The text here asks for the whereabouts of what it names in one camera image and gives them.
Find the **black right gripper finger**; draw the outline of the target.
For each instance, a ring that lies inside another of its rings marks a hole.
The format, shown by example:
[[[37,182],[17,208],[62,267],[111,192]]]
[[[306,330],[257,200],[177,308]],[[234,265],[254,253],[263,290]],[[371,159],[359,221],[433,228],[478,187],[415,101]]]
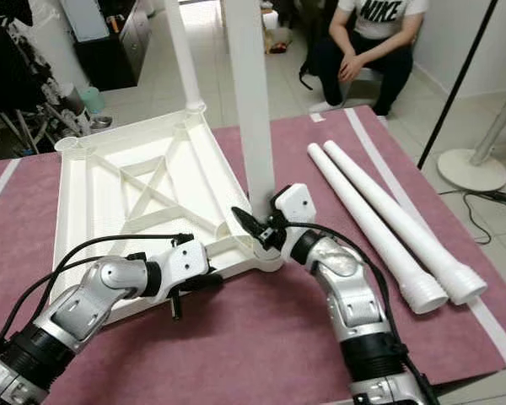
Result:
[[[230,211],[246,233],[249,233],[257,242],[264,242],[267,227],[260,220],[254,217],[252,213],[239,208],[239,206],[231,206]]]

